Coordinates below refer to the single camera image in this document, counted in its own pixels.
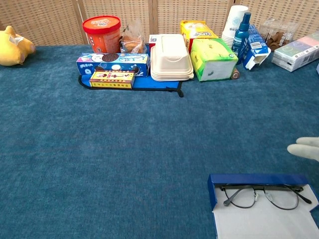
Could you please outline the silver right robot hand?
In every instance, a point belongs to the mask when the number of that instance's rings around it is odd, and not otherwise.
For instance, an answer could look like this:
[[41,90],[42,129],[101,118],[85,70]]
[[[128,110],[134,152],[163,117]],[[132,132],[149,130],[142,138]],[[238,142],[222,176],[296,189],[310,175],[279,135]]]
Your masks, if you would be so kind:
[[287,147],[287,151],[295,156],[319,161],[319,138],[299,137],[296,143]]

